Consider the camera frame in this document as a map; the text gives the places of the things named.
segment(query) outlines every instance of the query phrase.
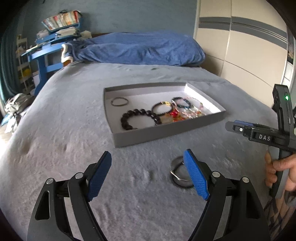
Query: gray blanket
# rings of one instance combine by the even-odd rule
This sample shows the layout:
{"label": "gray blanket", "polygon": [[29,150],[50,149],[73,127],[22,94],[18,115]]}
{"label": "gray blanket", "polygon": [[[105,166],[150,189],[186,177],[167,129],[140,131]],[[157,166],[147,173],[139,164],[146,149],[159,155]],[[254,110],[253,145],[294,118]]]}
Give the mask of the gray blanket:
{"label": "gray blanket", "polygon": [[[186,133],[115,149],[103,111],[103,88],[146,82],[188,82],[227,111],[223,121]],[[276,127],[276,115],[240,88],[202,68],[71,64],[41,90],[0,160],[0,208],[25,240],[31,212],[49,177],[56,181],[112,154],[112,167],[90,202],[108,240],[188,240],[205,206],[194,189],[175,187],[171,160],[191,148],[196,157],[225,177],[252,181],[262,205],[266,146],[227,132],[235,119]],[[81,238],[69,200],[69,221]],[[221,228],[216,235],[221,235]]]}

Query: thin black bracelet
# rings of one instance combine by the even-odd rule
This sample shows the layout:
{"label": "thin black bracelet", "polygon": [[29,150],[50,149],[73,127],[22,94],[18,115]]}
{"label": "thin black bracelet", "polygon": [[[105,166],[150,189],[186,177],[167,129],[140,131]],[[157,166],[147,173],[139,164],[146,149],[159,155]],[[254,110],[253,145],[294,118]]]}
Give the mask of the thin black bracelet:
{"label": "thin black bracelet", "polygon": [[152,108],[151,108],[151,111],[154,112],[153,109],[154,109],[155,107],[157,107],[157,106],[162,105],[162,104],[165,104],[165,105],[167,105],[167,106],[170,106],[170,110],[167,111],[167,112],[159,113],[159,114],[157,114],[157,116],[163,116],[163,115],[165,115],[165,114],[171,113],[171,112],[174,110],[174,107],[173,107],[173,105],[172,105],[170,102],[168,102],[168,101],[161,101],[161,102],[158,102],[158,103],[156,103],[155,105],[153,105]]}
{"label": "thin black bracelet", "polygon": [[[123,99],[126,101],[126,103],[123,103],[123,104],[114,104],[114,101],[117,100],[117,99]],[[124,98],[124,97],[115,97],[113,100],[111,100],[111,105],[113,106],[125,106],[128,104],[128,99]]]}
{"label": "thin black bracelet", "polygon": [[144,109],[134,109],[134,110],[128,110],[127,113],[124,113],[120,119],[121,121],[121,126],[123,129],[125,129],[126,131],[128,130],[132,130],[132,129],[136,129],[136,128],[133,128],[131,125],[129,125],[128,123],[128,118],[134,116],[134,115],[147,115],[149,117],[151,117],[154,122],[155,122],[155,125],[160,125],[162,122],[159,118],[159,116],[157,116],[154,112],[150,111],[150,110],[144,110]]}
{"label": "thin black bracelet", "polygon": [[[184,102],[186,102],[188,104],[188,106],[177,104],[176,100],[183,100]],[[172,98],[171,102],[175,106],[177,106],[179,108],[183,108],[183,109],[190,109],[192,107],[192,104],[188,100],[184,99],[183,97],[174,97],[174,98]]]}

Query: blue gripper pad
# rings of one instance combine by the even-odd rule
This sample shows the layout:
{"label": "blue gripper pad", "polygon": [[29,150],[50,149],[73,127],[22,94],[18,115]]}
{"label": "blue gripper pad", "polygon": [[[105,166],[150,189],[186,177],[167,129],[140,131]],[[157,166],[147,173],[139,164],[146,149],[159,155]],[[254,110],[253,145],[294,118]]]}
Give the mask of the blue gripper pad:
{"label": "blue gripper pad", "polygon": [[199,196],[204,200],[207,200],[210,196],[207,190],[207,180],[199,169],[195,156],[192,156],[189,150],[186,150],[183,154],[183,161],[194,185],[194,188]]}
{"label": "blue gripper pad", "polygon": [[112,157],[110,152],[106,152],[98,161],[98,166],[95,173],[89,181],[89,192],[87,194],[87,201],[90,202],[94,197],[97,197],[101,187],[105,181],[105,178],[109,172],[112,164]]}
{"label": "blue gripper pad", "polygon": [[245,125],[245,126],[254,126],[253,123],[244,122],[244,121],[241,121],[241,120],[235,120],[234,122]]}

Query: gray stripe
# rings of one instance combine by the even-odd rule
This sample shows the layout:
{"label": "gray stripe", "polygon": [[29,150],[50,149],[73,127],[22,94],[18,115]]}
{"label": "gray stripe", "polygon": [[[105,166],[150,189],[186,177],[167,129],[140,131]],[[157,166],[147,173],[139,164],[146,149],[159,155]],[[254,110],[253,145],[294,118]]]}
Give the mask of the gray stripe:
{"label": "gray stripe", "polygon": [[231,19],[226,17],[201,17],[200,23],[202,22],[218,22],[218,23],[230,23]]}
{"label": "gray stripe", "polygon": [[230,23],[214,23],[214,22],[200,22],[198,25],[199,28],[212,28],[212,29],[221,29],[228,30],[230,29]]}
{"label": "gray stripe", "polygon": [[282,47],[283,49],[287,49],[287,43],[286,42],[282,41],[279,38],[276,38],[274,35],[270,35],[270,34],[268,34],[266,32],[258,30],[256,28],[248,27],[248,26],[245,26],[245,25],[240,25],[240,24],[237,24],[237,23],[232,23],[231,30],[256,36],[258,38],[261,38],[261,39],[267,40],[267,41],[269,41],[271,43],[274,43],[274,44]]}
{"label": "gray stripe", "polygon": [[232,17],[232,22],[262,28],[262,29],[268,30],[270,32],[274,32],[284,38],[287,38],[287,33],[285,31],[283,31],[279,28],[273,27],[267,23],[259,22],[259,21],[253,20],[253,19],[248,19],[248,18],[241,18],[241,17]]}
{"label": "gray stripe", "polygon": [[231,30],[256,36],[287,49],[288,40],[285,31],[253,19],[241,17],[202,17],[200,18],[199,27],[229,30],[230,22],[232,23]]}

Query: metal ring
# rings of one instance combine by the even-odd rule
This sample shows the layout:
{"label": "metal ring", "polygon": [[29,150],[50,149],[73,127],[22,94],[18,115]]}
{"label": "metal ring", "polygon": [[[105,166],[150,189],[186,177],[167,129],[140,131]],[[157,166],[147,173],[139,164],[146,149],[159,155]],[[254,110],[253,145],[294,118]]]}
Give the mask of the metal ring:
{"label": "metal ring", "polygon": [[[178,159],[180,159],[180,162],[177,163],[177,164],[174,164],[174,162],[176,162]],[[173,159],[172,160],[172,163],[171,163],[171,166],[172,166],[172,169],[170,171],[170,174],[171,174],[171,179],[172,179],[172,182],[175,186],[179,187],[179,188],[185,188],[185,189],[188,189],[188,188],[192,188],[193,187],[193,184],[191,185],[181,185],[179,183],[177,183],[177,181],[181,181],[181,182],[192,182],[191,180],[187,180],[187,179],[182,179],[180,177],[178,177],[176,174],[175,174],[175,171],[181,166],[183,165],[184,162],[183,162],[183,157],[182,156],[178,156],[177,158]]]}
{"label": "metal ring", "polygon": [[157,106],[162,105],[162,104],[165,104],[165,105],[167,105],[167,106],[170,106],[170,110],[167,111],[167,112],[159,113],[159,114],[156,113],[157,116],[163,116],[163,115],[168,114],[168,113],[171,113],[171,112],[173,111],[174,107],[173,107],[173,105],[172,105],[170,102],[168,102],[168,101],[161,101],[161,102],[156,103],[155,105],[152,106],[151,111],[155,113],[155,111],[153,111],[153,109],[154,109],[155,107],[157,107]]}
{"label": "metal ring", "polygon": [[183,189],[190,189],[190,188],[193,188],[194,186],[193,185],[190,185],[190,186],[181,186],[180,184],[178,184],[175,179],[174,179],[174,176],[171,176],[172,178],[172,182],[175,186],[177,186],[178,188],[183,188]]}
{"label": "metal ring", "polygon": [[[183,100],[184,102],[186,102],[186,103],[188,104],[188,106],[178,104],[178,103],[176,102],[176,100]],[[177,107],[179,107],[179,108],[183,108],[183,109],[190,109],[190,108],[192,107],[192,104],[191,104],[188,100],[184,99],[183,97],[174,97],[174,98],[172,98],[171,102],[172,102],[175,106],[177,106]]]}
{"label": "metal ring", "polygon": [[[123,99],[123,100],[126,101],[126,103],[124,103],[124,104],[114,104],[113,102],[114,102],[115,100],[117,100],[117,99]],[[115,97],[113,100],[111,100],[111,105],[113,105],[113,106],[125,106],[125,105],[127,105],[127,104],[128,104],[128,99],[126,99],[126,98],[124,98],[124,97]]]}

